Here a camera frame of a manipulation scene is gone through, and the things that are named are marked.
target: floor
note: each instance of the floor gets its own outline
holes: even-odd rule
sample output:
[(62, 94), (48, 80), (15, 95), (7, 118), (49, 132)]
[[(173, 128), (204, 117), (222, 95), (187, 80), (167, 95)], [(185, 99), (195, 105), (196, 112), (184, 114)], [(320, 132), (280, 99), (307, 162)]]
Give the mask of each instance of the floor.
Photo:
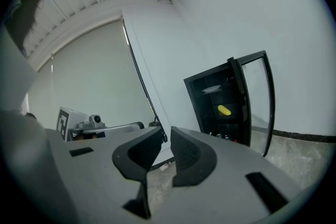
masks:
[[(252, 134), (251, 147), (261, 151), (264, 144), (262, 133)], [(308, 142), (273, 136), (266, 159), (292, 177), (302, 189), (317, 182), (333, 156), (335, 144)], [(151, 213), (155, 214), (172, 190), (176, 175), (175, 162), (168, 169), (156, 169), (147, 174), (148, 200)]]

